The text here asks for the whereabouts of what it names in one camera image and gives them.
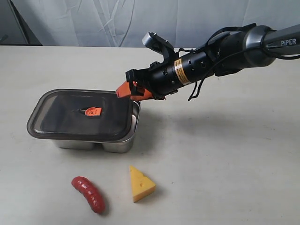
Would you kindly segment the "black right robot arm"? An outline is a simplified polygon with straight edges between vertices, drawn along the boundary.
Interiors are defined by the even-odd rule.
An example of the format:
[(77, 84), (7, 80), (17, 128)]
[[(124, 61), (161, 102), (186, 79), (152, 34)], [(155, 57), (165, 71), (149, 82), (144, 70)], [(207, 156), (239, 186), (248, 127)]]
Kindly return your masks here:
[(243, 27), (224, 27), (196, 49), (178, 51), (156, 33), (147, 33), (145, 47), (161, 54), (162, 62), (148, 68), (131, 69), (116, 90), (117, 97), (134, 101), (164, 100), (179, 88), (194, 84), (190, 99), (197, 98), (206, 78), (235, 74), (246, 68), (266, 67), (276, 59), (300, 57), (300, 27), (274, 30), (255, 23)]

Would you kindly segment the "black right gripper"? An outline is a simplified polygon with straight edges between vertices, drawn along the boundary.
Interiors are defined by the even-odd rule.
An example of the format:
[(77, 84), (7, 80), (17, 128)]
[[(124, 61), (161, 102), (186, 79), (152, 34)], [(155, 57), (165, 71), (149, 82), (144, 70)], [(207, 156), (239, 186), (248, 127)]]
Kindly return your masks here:
[[(117, 90), (118, 98), (133, 101), (162, 99), (179, 88), (213, 75), (213, 62), (204, 52), (190, 52), (168, 63), (152, 63), (149, 68), (131, 69)], [(138, 87), (130, 89), (130, 83)]]

